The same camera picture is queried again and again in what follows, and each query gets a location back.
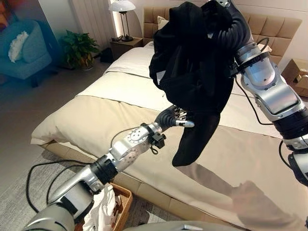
white bedsheet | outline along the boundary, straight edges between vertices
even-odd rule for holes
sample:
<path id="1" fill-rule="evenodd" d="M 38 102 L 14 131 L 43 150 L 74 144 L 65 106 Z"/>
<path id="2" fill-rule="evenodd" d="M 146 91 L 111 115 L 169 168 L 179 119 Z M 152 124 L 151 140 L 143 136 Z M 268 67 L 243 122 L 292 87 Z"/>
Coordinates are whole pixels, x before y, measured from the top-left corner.
<path id="1" fill-rule="evenodd" d="M 157 111 L 168 108 L 171 103 L 165 93 L 158 89 L 149 77 L 148 66 L 153 54 L 153 49 L 130 50 L 111 64 L 103 77 L 78 95 L 122 101 Z M 282 138 L 274 126 L 258 124 L 247 99 L 236 84 L 233 92 L 221 114 L 220 125 Z M 260 120 L 269 123 L 261 110 L 257 107 L 256 110 Z"/>

black cloth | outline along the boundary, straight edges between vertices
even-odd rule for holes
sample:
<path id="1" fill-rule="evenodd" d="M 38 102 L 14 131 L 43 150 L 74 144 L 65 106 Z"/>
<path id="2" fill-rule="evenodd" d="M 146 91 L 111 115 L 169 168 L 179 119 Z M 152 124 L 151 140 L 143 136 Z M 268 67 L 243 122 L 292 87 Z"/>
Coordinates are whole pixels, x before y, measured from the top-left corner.
<path id="1" fill-rule="evenodd" d="M 170 102 L 188 111 L 194 128 L 185 128 L 173 166 L 194 162 L 215 132 L 232 87 L 234 51 L 223 50 L 209 33 L 228 28 L 231 15 L 216 1 L 203 7 L 185 2 L 170 9 L 170 21 L 154 35 L 150 77 Z M 158 84 L 156 73 L 166 71 Z"/>

gray carpet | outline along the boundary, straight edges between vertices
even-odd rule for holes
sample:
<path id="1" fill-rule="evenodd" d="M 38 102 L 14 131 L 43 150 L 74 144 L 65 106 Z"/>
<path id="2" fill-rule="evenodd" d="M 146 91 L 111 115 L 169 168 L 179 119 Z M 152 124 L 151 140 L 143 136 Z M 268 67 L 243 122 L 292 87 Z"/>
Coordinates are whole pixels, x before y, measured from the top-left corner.
<path id="1" fill-rule="evenodd" d="M 44 151 L 42 155 L 35 160 L 33 164 L 48 162 L 49 160 L 58 160 L 51 152 Z M 45 207 L 46 192 L 51 180 L 56 176 L 64 166 L 60 164 L 46 165 L 38 167 L 33 171 L 30 182 L 30 197 L 35 206 L 41 210 Z M 65 181 L 74 174 L 72 170 L 67 170 L 62 174 L 53 189 L 58 187 L 61 182 Z M 21 230 L 27 222 L 35 215 L 26 201 L 26 177 L 27 171 L 24 172 L 10 187 L 0 195 L 0 230 Z M 178 217 L 134 196 L 129 218 L 126 223 L 127 227 L 138 226 L 144 223 L 155 223 L 165 220 L 180 220 Z"/>

white wall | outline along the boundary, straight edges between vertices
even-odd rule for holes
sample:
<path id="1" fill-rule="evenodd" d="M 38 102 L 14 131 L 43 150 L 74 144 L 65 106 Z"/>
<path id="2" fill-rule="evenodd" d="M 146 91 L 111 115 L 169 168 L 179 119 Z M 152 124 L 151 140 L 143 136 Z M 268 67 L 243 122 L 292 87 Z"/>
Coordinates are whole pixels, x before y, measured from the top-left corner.
<path id="1" fill-rule="evenodd" d="M 57 39 L 66 35 L 66 30 L 78 32 L 70 0 L 38 0 L 47 21 Z"/>
<path id="2" fill-rule="evenodd" d="M 130 0 L 136 6 L 129 12 L 129 28 L 133 36 L 142 36 L 144 6 L 178 6 L 182 0 Z M 196 5 L 203 5 L 207 0 L 191 0 Z M 291 58 L 308 60 L 308 0 L 234 0 L 239 9 L 247 13 L 258 13 L 303 20 L 288 50 L 279 63 L 283 70 Z"/>

wooden side table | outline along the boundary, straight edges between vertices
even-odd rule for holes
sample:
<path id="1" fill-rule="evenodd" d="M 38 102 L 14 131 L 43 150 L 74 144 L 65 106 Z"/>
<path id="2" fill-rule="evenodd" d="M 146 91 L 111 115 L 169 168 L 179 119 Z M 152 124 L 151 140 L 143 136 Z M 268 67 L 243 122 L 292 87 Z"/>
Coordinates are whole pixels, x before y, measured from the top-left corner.
<path id="1" fill-rule="evenodd" d="M 308 61 L 292 59 L 282 76 L 299 95 L 308 97 Z"/>
<path id="2" fill-rule="evenodd" d="M 110 41 L 112 55 L 114 60 L 118 59 L 122 54 L 128 52 L 130 49 L 135 47 L 143 47 L 143 39 L 142 38 L 134 38 L 133 41 L 130 42 L 116 42 Z"/>

